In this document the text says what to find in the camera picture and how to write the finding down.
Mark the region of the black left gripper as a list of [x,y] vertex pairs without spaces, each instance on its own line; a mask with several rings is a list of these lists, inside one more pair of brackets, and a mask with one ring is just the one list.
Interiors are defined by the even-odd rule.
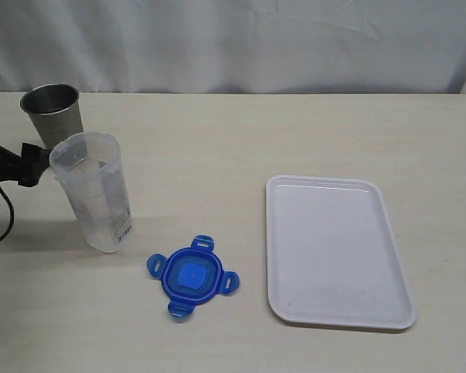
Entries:
[[[16,181],[21,187],[36,186],[50,167],[50,150],[23,143],[20,157],[0,145],[0,182]],[[22,160],[31,164],[22,166]]]

